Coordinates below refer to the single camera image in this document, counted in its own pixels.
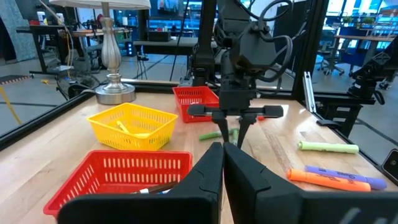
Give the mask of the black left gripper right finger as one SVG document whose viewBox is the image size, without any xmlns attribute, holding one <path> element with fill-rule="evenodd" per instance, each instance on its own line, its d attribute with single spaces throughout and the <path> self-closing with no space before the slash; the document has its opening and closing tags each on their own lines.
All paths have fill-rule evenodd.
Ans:
<svg viewBox="0 0 398 224">
<path fill-rule="evenodd" d="M 398 224 L 398 192 L 305 191 L 235 145 L 223 148 L 235 224 Z"/>
</svg>

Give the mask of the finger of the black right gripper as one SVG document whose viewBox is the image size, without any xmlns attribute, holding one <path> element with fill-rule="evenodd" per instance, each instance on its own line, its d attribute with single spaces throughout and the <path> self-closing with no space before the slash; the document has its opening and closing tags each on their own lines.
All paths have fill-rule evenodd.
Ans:
<svg viewBox="0 0 398 224">
<path fill-rule="evenodd" d="M 241 148 L 243 144 L 244 137 L 250 127 L 250 125 L 254 124 L 257 121 L 257 115 L 252 113 L 245 113 L 240 117 L 239 120 L 239 134 L 237 147 Z"/>
<path fill-rule="evenodd" d="M 212 121 L 218 125 L 223 141 L 229 142 L 229 129 L 225 113 L 222 111 L 212 112 Z"/>
</svg>

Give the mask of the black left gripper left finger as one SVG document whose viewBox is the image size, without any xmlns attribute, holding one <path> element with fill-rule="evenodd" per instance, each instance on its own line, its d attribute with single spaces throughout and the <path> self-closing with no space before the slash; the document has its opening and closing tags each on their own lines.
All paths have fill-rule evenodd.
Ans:
<svg viewBox="0 0 398 224">
<path fill-rule="evenodd" d="M 57 224 L 219 224 L 224 150 L 214 142 L 167 194 L 97 194 L 73 199 Z"/>
</svg>

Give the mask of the red plastic basket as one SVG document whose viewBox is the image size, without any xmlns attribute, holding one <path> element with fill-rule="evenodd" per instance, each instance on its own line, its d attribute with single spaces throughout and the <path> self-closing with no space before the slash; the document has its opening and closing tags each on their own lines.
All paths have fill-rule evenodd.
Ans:
<svg viewBox="0 0 398 224">
<path fill-rule="evenodd" d="M 188 86 L 172 88 L 179 115 L 184 123 L 211 121 L 210 116 L 191 116 L 188 114 L 190 105 L 218 107 L 218 96 L 207 86 Z"/>
<path fill-rule="evenodd" d="M 54 218 L 71 199 L 86 194 L 126 194 L 181 181 L 192 169 L 183 151 L 91 151 L 43 208 Z"/>
</svg>

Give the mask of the orange highlighter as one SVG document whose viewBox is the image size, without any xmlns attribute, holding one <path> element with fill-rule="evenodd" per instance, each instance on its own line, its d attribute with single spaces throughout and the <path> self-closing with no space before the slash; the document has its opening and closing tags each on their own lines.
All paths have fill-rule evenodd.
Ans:
<svg viewBox="0 0 398 224">
<path fill-rule="evenodd" d="M 286 174 L 289 180 L 306 182 L 309 184 L 320 185 L 333 189 L 356 191 L 356 192 L 370 192 L 371 186 L 366 182 L 359 182 L 355 180 L 342 179 L 339 177 L 332 177 L 311 172 L 305 172 L 297 169 L 289 169 Z"/>
</svg>

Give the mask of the light green highlighter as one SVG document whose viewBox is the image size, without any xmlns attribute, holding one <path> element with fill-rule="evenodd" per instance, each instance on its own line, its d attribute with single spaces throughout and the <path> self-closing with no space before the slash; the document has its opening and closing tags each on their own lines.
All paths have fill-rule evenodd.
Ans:
<svg viewBox="0 0 398 224">
<path fill-rule="evenodd" d="M 298 142 L 297 146 L 302 151 L 326 151 L 348 154 L 357 154 L 359 152 L 359 147 L 355 144 L 332 144 L 325 142 L 300 141 Z"/>
</svg>

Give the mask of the purple highlighter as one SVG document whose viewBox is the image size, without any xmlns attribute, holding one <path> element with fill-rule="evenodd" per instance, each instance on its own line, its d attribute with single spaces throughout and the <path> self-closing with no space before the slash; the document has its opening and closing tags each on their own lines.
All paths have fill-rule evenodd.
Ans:
<svg viewBox="0 0 398 224">
<path fill-rule="evenodd" d="M 316 166 L 305 166 L 305 171 L 315 173 L 315 174 L 327 175 L 327 176 L 331 176 L 331 177 L 339 177 L 342 179 L 351 179 L 351 180 L 355 180 L 358 182 L 365 182 L 365 183 L 368 183 L 370 185 L 371 189 L 373 189 L 373 190 L 384 190 L 387 188 L 387 184 L 384 179 L 365 177 L 365 176 L 361 176 L 361 175 L 350 174 L 350 173 L 336 171 L 336 170 L 324 169 L 324 168 L 320 168 L 320 167 L 316 167 Z"/>
</svg>

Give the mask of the silver aluminium bar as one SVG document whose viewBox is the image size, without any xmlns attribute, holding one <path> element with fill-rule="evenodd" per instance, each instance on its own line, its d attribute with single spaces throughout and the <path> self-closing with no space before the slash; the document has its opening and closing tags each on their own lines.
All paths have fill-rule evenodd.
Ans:
<svg viewBox="0 0 398 224">
<path fill-rule="evenodd" d="M 311 113 L 316 113 L 316 102 L 314 98 L 314 92 L 312 87 L 312 80 L 310 72 L 304 72 L 303 74 L 303 89 L 305 95 L 306 108 Z"/>
</svg>

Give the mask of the grey background table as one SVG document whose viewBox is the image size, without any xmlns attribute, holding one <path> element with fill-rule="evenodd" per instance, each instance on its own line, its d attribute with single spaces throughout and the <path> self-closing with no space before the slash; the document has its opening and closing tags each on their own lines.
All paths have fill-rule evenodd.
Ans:
<svg viewBox="0 0 398 224">
<path fill-rule="evenodd" d="M 198 42 L 195 37 L 181 37 L 168 42 L 152 42 L 137 40 L 133 42 L 133 46 L 137 52 L 144 52 L 145 54 L 160 54 L 160 55 L 191 55 L 193 48 Z"/>
</svg>

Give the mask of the blue office chair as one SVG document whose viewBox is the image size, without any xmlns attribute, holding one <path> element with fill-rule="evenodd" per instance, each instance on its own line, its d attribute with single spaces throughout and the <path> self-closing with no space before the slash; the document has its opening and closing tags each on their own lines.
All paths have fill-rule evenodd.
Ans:
<svg viewBox="0 0 398 224">
<path fill-rule="evenodd" d="M 337 70 L 339 75 L 344 74 L 344 70 L 336 66 L 338 58 L 333 53 L 333 49 L 336 44 L 334 38 L 335 32 L 332 30 L 322 30 L 320 38 L 320 46 L 317 54 L 322 57 L 322 61 L 319 63 L 320 66 L 317 68 L 318 71 L 322 71 L 324 75 L 330 75 L 332 72 Z"/>
</svg>

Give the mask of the yellow plastic basket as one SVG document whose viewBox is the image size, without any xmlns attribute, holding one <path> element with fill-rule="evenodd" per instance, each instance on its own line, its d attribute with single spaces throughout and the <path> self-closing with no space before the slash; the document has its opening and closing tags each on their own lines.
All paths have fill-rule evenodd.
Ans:
<svg viewBox="0 0 398 224">
<path fill-rule="evenodd" d="M 172 138 L 176 114 L 132 103 L 104 110 L 87 118 L 97 140 L 121 151 L 158 151 Z M 132 133 L 150 133 L 145 139 L 132 137 L 116 124 L 120 121 Z"/>
</svg>

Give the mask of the white shade table lamp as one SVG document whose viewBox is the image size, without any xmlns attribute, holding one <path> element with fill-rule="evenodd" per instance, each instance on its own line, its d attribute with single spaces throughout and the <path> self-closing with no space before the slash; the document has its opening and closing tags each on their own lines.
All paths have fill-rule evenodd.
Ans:
<svg viewBox="0 0 398 224">
<path fill-rule="evenodd" d="M 135 87 L 124 84 L 119 68 L 122 62 L 121 53 L 116 42 L 111 9 L 146 10 L 151 8 L 150 0 L 49 0 L 51 4 L 65 7 L 101 8 L 100 19 L 103 31 L 101 59 L 107 68 L 108 83 L 95 89 L 96 99 L 102 105 L 119 105 L 136 99 Z"/>
</svg>

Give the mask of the dark background desk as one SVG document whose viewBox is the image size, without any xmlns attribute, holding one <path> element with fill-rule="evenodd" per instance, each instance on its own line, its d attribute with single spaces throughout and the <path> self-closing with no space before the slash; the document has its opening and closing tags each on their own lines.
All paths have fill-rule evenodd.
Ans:
<svg viewBox="0 0 398 224">
<path fill-rule="evenodd" d="M 64 63 L 65 57 L 67 57 L 68 52 L 66 51 L 67 47 L 62 47 L 64 44 L 64 40 L 66 39 L 67 32 L 65 31 L 64 26 L 42 26 L 42 25 L 30 25 L 27 27 L 17 27 L 16 28 L 17 33 L 23 33 L 23 34 L 32 34 L 34 38 L 34 44 L 35 44 L 35 49 L 37 52 L 37 57 L 40 62 L 40 71 L 33 71 L 29 70 L 29 74 L 34 77 L 34 75 L 57 75 L 61 70 L 61 66 L 66 66 L 70 67 L 70 65 L 66 65 Z M 132 32 L 132 29 L 124 29 L 124 28 L 117 28 L 114 30 L 114 34 L 123 34 L 124 37 L 127 37 L 127 34 L 130 34 Z M 89 39 L 90 37 L 103 37 L 104 32 L 102 29 L 96 29 L 96 30 L 78 30 L 78 31 L 70 31 L 72 35 L 72 40 L 73 38 L 83 38 L 83 39 Z M 49 67 L 45 63 L 44 60 L 44 50 L 41 48 L 41 44 L 39 42 L 39 37 L 44 36 L 43 42 L 47 40 L 47 36 L 49 36 L 50 42 L 55 45 L 56 53 L 58 54 L 58 59 L 60 62 L 57 62 L 54 67 Z"/>
</svg>

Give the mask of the black table edge bracket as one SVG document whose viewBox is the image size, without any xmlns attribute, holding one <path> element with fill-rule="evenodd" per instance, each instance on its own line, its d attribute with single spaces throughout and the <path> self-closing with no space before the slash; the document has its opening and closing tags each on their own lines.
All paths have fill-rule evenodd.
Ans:
<svg viewBox="0 0 398 224">
<path fill-rule="evenodd" d="M 382 163 L 383 174 L 398 186 L 398 149 L 392 149 Z"/>
</svg>

